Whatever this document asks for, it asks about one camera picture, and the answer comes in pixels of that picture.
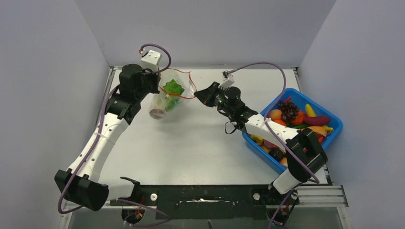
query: screw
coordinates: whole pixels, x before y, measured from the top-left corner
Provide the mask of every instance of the screw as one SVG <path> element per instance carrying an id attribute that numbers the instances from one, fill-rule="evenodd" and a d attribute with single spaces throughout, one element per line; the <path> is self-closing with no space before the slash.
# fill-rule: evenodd
<path id="1" fill-rule="evenodd" d="M 258 194 L 258 193 L 253 194 L 253 199 L 260 200 L 260 194 Z"/>
<path id="2" fill-rule="evenodd" d="M 158 195 L 156 195 L 155 193 L 152 193 L 152 194 L 150 195 L 150 200 L 156 201 L 157 199 L 158 199 Z"/>

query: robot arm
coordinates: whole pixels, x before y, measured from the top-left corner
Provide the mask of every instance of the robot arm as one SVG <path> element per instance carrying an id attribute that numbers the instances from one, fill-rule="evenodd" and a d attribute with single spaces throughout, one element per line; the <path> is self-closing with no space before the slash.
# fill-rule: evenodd
<path id="1" fill-rule="evenodd" d="M 120 84 L 107 102 L 102 126 L 97 126 L 83 151 L 67 171 L 59 170 L 54 178 L 59 190 L 63 192 L 72 172 L 79 168 L 68 185 L 64 198 L 94 211 L 99 210 L 108 200 L 131 196 L 134 187 L 139 184 L 126 177 L 106 184 L 99 184 L 98 181 L 109 153 L 141 109 L 142 100 L 149 93 L 159 93 L 160 77 L 152 72 L 159 69 L 161 54 L 155 51 L 142 51 L 141 54 L 141 66 L 128 64 L 122 67 Z M 91 147 L 94 148 L 90 156 L 84 160 Z"/>
<path id="2" fill-rule="evenodd" d="M 285 145 L 315 173 L 327 162 L 327 157 L 318 142 L 315 133 L 310 129 L 297 130 L 282 126 L 264 118 L 258 112 L 250 109 L 240 99 L 241 91 L 237 87 L 230 87 L 229 76 L 224 72 L 225 80 L 222 84 L 214 82 L 208 88 L 195 92 L 194 95 L 206 106 L 217 107 L 220 114 L 229 118 L 236 129 L 242 132 L 258 135 L 277 146 L 284 148 L 278 139 L 267 128 L 266 123 Z M 284 171 L 272 186 L 280 193 L 286 194 L 298 184 L 309 180 L 309 173 L 286 151 L 288 169 Z"/>

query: blue plastic basket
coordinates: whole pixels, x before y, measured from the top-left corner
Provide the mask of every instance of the blue plastic basket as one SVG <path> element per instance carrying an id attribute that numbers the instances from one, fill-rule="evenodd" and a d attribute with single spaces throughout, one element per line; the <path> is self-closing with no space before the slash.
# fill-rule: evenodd
<path id="1" fill-rule="evenodd" d="M 326 136 L 322 142 L 323 149 L 328 148 L 330 143 L 336 138 L 336 136 L 340 133 L 343 128 L 343 123 L 340 119 L 334 116 L 332 113 L 327 111 L 325 108 L 321 107 L 316 102 L 312 101 L 310 98 L 306 97 L 301 92 L 295 90 L 294 88 L 287 88 L 285 90 L 284 95 L 281 97 L 281 100 L 285 101 L 291 97 L 291 101 L 295 103 L 298 108 L 305 112 L 305 105 L 309 104 L 314 109 L 315 113 L 319 116 L 324 115 L 330 118 L 330 122 L 328 123 L 329 127 L 333 127 L 332 133 Z M 265 115 L 266 111 L 276 102 L 274 99 L 262 112 L 261 115 Z M 265 161 L 272 169 L 274 169 L 279 174 L 283 173 L 286 168 L 282 166 L 278 161 L 276 161 L 272 156 L 270 156 L 266 151 L 264 151 L 260 146 L 258 146 L 252 139 L 250 139 L 250 135 L 246 133 L 242 133 L 243 138 L 246 140 L 247 147 L 252 150 L 259 158 Z"/>

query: plastic bag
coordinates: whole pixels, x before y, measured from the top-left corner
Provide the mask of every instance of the plastic bag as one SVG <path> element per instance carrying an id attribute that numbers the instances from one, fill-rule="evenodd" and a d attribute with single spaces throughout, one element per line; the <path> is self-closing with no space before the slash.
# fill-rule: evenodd
<path id="1" fill-rule="evenodd" d="M 149 114 L 154 119 L 163 118 L 167 112 L 195 98 L 197 89 L 192 82 L 190 72 L 169 68 L 161 73 L 159 94 L 154 94 Z"/>

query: green toy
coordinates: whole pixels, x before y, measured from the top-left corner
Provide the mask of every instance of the green toy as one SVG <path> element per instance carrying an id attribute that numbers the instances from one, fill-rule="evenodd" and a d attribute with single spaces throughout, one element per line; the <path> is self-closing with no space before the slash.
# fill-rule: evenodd
<path id="1" fill-rule="evenodd" d="M 181 95 L 184 92 L 184 88 L 180 84 L 178 84 L 175 80 L 170 80 L 169 82 L 167 82 L 163 86 L 163 89 L 166 91 L 167 94 Z M 166 110 L 167 111 L 173 110 L 173 108 L 176 106 L 179 100 L 180 100 L 179 97 L 169 95 L 169 97 L 166 99 Z"/>

